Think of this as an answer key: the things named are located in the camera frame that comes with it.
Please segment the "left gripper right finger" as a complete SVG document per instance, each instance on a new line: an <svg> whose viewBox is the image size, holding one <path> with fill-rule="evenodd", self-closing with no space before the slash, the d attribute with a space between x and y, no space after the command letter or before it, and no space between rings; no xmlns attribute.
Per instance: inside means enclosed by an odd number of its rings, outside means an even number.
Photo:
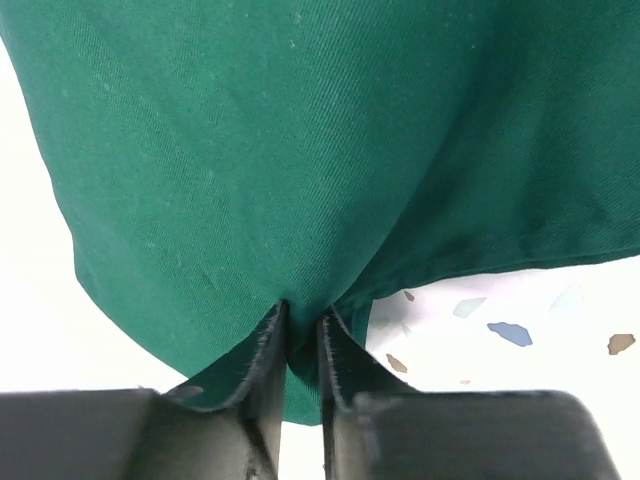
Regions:
<svg viewBox="0 0 640 480"><path fill-rule="evenodd" d="M560 391L424 393L317 323L328 479L616 480L592 415Z"/></svg>

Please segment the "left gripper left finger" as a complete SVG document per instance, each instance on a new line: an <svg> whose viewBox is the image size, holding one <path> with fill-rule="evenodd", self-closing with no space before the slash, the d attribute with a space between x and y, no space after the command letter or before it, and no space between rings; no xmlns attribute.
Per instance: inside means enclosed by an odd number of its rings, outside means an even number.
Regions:
<svg viewBox="0 0 640 480"><path fill-rule="evenodd" d="M288 314L273 305L242 342L164 394L2 394L2 478L277 478Z"/></svg>

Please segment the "green surgical cloth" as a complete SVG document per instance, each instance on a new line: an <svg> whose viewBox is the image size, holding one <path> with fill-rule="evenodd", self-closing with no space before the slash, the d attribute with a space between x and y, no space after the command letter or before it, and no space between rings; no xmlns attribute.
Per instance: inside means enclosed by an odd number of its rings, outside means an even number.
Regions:
<svg viewBox="0 0 640 480"><path fill-rule="evenodd" d="M5 1L75 274L185 376L466 275L639 252L635 1Z"/></svg>

